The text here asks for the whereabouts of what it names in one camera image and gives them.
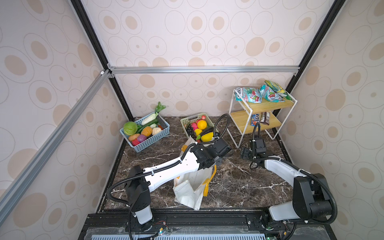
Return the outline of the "large yellow mango toy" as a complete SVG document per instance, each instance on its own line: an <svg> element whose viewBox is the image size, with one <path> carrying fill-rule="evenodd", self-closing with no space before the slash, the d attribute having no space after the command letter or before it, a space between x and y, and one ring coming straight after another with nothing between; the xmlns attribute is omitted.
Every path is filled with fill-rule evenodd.
<svg viewBox="0 0 384 240"><path fill-rule="evenodd" d="M201 141L202 142L210 142L214 137L214 133L213 132L210 132L210 133L207 133L207 134L204 134L201 136Z"/></svg>

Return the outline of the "dark purple eggplant toy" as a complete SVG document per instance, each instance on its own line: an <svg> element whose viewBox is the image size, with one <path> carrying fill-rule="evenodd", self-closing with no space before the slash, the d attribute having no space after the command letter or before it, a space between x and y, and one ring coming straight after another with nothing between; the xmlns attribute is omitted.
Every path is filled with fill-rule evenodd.
<svg viewBox="0 0 384 240"><path fill-rule="evenodd" d="M203 135L211 133L213 131L213 127L207 127L205 130L203 130L199 135L197 135L196 140L199 140Z"/></svg>

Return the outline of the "white canvas grocery bag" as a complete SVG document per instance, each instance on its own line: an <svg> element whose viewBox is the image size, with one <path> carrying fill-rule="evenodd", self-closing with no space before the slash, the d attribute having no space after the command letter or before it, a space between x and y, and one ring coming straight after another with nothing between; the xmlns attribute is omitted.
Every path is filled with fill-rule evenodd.
<svg viewBox="0 0 384 240"><path fill-rule="evenodd" d="M210 182L217 172L214 165L208 169L181 175L174 179L175 202L198 211L204 197L208 196Z"/></svg>

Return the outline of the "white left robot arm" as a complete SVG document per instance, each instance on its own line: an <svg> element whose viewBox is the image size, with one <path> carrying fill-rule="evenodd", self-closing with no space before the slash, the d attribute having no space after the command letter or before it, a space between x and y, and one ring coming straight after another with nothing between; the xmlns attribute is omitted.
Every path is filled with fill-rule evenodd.
<svg viewBox="0 0 384 240"><path fill-rule="evenodd" d="M180 157L154 167L133 167L129 177L113 184L107 190L108 199L127 205L129 211L145 225L152 221L151 192L163 184L201 169L208 169L232 150L224 139L216 139L207 143L191 143Z"/></svg>

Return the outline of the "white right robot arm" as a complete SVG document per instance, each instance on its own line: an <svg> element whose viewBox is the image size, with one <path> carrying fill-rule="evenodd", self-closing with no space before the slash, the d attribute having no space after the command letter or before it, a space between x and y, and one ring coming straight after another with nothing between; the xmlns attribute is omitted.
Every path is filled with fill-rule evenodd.
<svg viewBox="0 0 384 240"><path fill-rule="evenodd" d="M322 174L309 173L278 156L269 156L261 138L251 140L249 147L243 147L241 158L275 173L293 187L292 201L269 207L274 221L303 220L331 224L337 219L337 202Z"/></svg>

